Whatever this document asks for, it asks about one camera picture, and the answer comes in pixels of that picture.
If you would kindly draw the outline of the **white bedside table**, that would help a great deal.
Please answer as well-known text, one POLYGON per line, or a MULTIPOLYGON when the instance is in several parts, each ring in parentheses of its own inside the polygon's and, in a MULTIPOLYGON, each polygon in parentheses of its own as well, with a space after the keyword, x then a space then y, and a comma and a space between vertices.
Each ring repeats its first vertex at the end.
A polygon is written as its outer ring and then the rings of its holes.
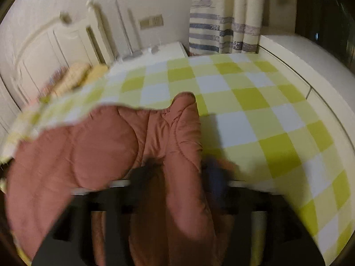
POLYGON ((118 58, 119 62, 130 62, 130 61, 140 61, 141 63, 148 62, 161 62, 168 61, 171 59, 179 59, 179 58, 187 58, 188 54, 183 46, 183 44, 179 41, 169 43, 166 45, 153 46, 146 49, 141 50, 141 55, 136 57, 124 57, 118 58))

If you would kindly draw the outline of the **green checked bed sheet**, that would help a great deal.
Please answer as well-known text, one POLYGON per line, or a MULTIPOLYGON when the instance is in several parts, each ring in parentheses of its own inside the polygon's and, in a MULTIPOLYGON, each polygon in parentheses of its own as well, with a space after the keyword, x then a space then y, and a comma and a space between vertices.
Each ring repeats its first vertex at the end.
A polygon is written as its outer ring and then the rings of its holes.
POLYGON ((175 59, 126 70, 113 65, 97 81, 26 108, 13 124, 1 160, 23 138, 74 122, 100 104, 159 109, 193 92, 207 153, 238 165, 237 176, 276 188, 296 206, 326 264, 354 231, 354 152, 340 123, 310 88, 258 54, 175 59))

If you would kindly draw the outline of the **pink quilted jacket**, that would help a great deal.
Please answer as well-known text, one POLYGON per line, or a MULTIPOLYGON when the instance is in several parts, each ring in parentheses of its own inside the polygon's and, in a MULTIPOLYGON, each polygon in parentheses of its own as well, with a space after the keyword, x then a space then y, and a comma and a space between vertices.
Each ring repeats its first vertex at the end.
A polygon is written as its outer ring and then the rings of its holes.
POLYGON ((102 190, 154 159, 154 177, 133 215, 136 265, 220 265, 231 218, 211 209, 201 184, 201 131, 195 96, 168 108, 103 105, 81 122, 22 141, 7 175, 7 219, 28 258, 75 188, 102 190))

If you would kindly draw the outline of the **white wooden headboard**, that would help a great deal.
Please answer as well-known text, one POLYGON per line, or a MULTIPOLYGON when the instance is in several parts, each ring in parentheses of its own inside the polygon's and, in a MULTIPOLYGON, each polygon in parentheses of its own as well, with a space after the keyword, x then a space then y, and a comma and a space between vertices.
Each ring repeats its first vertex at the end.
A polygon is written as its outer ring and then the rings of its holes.
POLYGON ((35 30, 22 44, 14 60, 12 84, 24 104, 28 104, 45 82, 61 66, 75 62, 92 66, 111 65, 114 53, 108 41, 97 3, 88 0, 82 20, 68 22, 61 12, 35 30))

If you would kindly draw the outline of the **patterned floral pillow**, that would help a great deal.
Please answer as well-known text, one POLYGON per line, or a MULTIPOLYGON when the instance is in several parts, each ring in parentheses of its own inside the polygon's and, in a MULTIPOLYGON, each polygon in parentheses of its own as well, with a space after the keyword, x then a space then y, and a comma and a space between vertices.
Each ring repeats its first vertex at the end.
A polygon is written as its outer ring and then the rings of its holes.
POLYGON ((62 80, 67 70, 68 68, 66 66, 55 70, 55 72, 46 80, 45 84, 39 90, 39 94, 37 95, 38 101, 42 101, 44 98, 49 96, 55 86, 62 80))

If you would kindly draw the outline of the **beige wall switch plate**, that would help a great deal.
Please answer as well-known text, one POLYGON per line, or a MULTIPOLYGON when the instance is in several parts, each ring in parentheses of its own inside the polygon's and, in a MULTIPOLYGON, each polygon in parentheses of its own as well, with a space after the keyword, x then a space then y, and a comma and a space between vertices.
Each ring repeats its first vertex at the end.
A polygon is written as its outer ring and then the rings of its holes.
POLYGON ((139 26, 141 30, 159 27, 164 25, 164 20, 162 14, 149 16, 139 20, 139 26))

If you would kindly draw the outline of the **sailboat striped curtain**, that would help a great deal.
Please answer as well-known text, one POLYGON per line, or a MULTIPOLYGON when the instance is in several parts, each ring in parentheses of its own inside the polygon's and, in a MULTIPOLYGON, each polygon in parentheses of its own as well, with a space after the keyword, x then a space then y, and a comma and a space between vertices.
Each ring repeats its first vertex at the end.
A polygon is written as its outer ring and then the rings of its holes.
POLYGON ((265 0, 191 0, 189 53, 255 53, 265 0))

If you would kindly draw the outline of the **yellow pillow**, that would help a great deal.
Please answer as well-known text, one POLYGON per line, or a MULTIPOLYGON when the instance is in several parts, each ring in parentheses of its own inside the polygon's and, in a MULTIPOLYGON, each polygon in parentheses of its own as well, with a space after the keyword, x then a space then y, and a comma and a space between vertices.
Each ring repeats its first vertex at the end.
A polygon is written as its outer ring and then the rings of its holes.
POLYGON ((60 97, 78 87, 91 84, 107 74, 108 70, 106 64, 91 66, 89 63, 74 63, 54 86, 51 97, 60 97))

